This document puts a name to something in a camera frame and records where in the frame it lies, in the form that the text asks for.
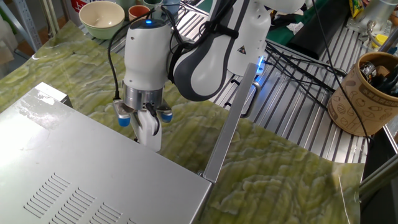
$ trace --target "ceramic bowl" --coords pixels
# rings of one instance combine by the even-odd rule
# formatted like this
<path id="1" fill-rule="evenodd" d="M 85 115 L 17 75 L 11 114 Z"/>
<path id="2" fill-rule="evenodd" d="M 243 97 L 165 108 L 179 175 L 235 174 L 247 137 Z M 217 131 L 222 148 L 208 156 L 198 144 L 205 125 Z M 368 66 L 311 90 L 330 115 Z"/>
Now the ceramic bowl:
<path id="1" fill-rule="evenodd" d="M 124 10 L 113 2 L 95 1 L 80 9 L 79 18 L 93 37 L 108 40 L 122 26 Z"/>

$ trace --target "patterned ceramic pot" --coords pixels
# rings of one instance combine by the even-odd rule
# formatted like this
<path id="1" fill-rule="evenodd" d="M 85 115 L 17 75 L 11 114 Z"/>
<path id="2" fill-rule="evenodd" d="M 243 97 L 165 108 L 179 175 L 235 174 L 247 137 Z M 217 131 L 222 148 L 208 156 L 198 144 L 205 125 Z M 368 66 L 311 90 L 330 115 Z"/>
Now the patterned ceramic pot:
<path id="1" fill-rule="evenodd" d="M 365 80 L 359 70 L 364 62 L 371 62 L 376 67 L 383 65 L 392 71 L 398 64 L 398 58 L 382 52 L 364 54 L 341 83 L 360 115 L 366 132 L 372 135 L 398 114 L 398 98 L 380 92 Z M 357 136 L 365 136 L 357 115 L 340 88 L 329 99 L 328 111 L 341 129 Z"/>

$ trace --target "metal grating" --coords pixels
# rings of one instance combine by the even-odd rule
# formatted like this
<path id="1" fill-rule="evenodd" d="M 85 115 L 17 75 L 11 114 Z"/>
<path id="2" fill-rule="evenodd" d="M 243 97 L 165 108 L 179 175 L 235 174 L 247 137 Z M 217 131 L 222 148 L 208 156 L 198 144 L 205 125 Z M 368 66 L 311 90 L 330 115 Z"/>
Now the metal grating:
<path id="1" fill-rule="evenodd" d="M 110 206 L 103 203 L 99 209 L 95 212 L 93 218 L 90 220 L 92 224 L 110 224 L 116 223 L 122 213 L 116 211 Z"/>
<path id="2" fill-rule="evenodd" d="M 189 7 L 187 9 L 191 11 L 181 19 L 177 27 L 185 37 L 197 40 L 200 25 L 207 20 L 208 16 L 203 12 L 195 12 L 196 9 Z M 84 28 L 83 32 L 104 47 L 108 46 L 107 41 L 93 38 Z M 332 61 L 336 68 L 349 71 L 359 56 L 366 53 L 366 48 L 362 48 L 363 43 L 358 40 L 358 36 L 357 32 L 349 30 L 343 25 L 336 32 L 329 45 Z M 124 56 L 124 41 L 125 39 L 121 37 L 120 41 L 114 43 L 112 51 Z M 296 59 L 309 59 L 284 46 L 277 44 L 275 46 L 281 52 Z M 296 69 L 284 63 L 278 55 L 273 54 L 273 56 L 275 60 L 268 55 L 266 57 L 267 62 L 273 64 L 278 61 L 289 72 L 293 73 L 295 78 L 307 82 L 311 81 L 297 72 Z M 321 61 L 328 62 L 326 54 L 322 55 Z M 295 60 L 295 63 L 326 84 L 337 88 L 338 84 L 334 76 L 324 68 L 299 60 Z M 227 74 L 224 87 L 211 101 L 228 110 L 228 103 L 233 102 L 237 88 L 237 85 L 231 83 L 231 81 L 237 80 L 240 82 L 241 79 L 237 75 Z M 262 91 L 252 115 L 248 119 L 330 161 L 365 162 L 368 148 L 365 138 L 353 136 L 337 127 L 330 119 L 327 111 L 319 107 L 301 87 L 278 71 L 275 66 L 266 65 L 256 81 L 261 84 Z M 325 90 L 311 84 L 304 86 L 324 105 L 328 102 L 330 95 Z M 251 100 L 253 92 L 254 88 L 250 93 L 249 100 Z"/>
<path id="3" fill-rule="evenodd" d="M 50 220 L 49 224 L 76 224 L 85 214 L 95 198 L 77 188 L 61 209 Z"/>
<path id="4" fill-rule="evenodd" d="M 42 218 L 69 185 L 69 182 L 54 173 L 29 199 L 24 209 L 37 218 Z"/>

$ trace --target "cup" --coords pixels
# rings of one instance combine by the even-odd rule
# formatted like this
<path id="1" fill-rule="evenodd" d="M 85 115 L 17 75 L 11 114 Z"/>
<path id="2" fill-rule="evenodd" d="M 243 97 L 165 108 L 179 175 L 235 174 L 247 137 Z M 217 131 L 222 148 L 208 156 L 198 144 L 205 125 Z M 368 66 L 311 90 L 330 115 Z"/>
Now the cup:
<path id="1" fill-rule="evenodd" d="M 375 134 L 392 118 L 398 115 L 398 98 L 380 92 L 371 86 L 359 70 L 361 64 L 371 62 L 392 71 L 398 58 L 382 52 L 364 54 L 355 63 L 341 86 L 354 105 L 368 135 Z M 344 131 L 357 136 L 365 136 L 361 123 L 339 87 L 328 102 L 331 119 Z"/>
<path id="2" fill-rule="evenodd" d="M 142 5 L 153 9 L 157 4 L 162 3 L 162 0 L 142 0 Z"/>
<path id="3" fill-rule="evenodd" d="M 129 9 L 131 6 L 137 5 L 136 0 L 116 0 L 116 4 L 120 5 L 124 10 L 124 17 L 129 18 Z"/>
<path id="4" fill-rule="evenodd" d="M 150 9 L 146 6 L 132 6 L 129 9 L 129 19 L 132 21 L 133 19 L 144 15 L 145 13 L 149 12 Z"/>

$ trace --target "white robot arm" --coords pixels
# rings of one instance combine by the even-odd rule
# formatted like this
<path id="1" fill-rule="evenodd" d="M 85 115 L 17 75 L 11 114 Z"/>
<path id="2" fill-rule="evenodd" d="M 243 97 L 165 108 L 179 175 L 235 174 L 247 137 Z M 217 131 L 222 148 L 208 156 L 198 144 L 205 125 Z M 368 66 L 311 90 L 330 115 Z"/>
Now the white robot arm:
<path id="1" fill-rule="evenodd" d="M 262 62 L 271 26 L 264 5 L 290 13 L 304 2 L 214 1 L 205 31 L 194 44 L 182 42 L 178 31 L 163 21 L 133 23 L 126 38 L 123 100 L 114 101 L 121 125 L 131 122 L 141 144 L 160 150 L 161 125 L 156 111 L 162 120 L 171 119 L 171 109 L 162 96 L 165 82 L 172 80 L 188 100 L 210 99 L 221 90 L 227 71 L 244 75 L 249 63 Z M 171 38 L 178 46 L 169 58 Z"/>

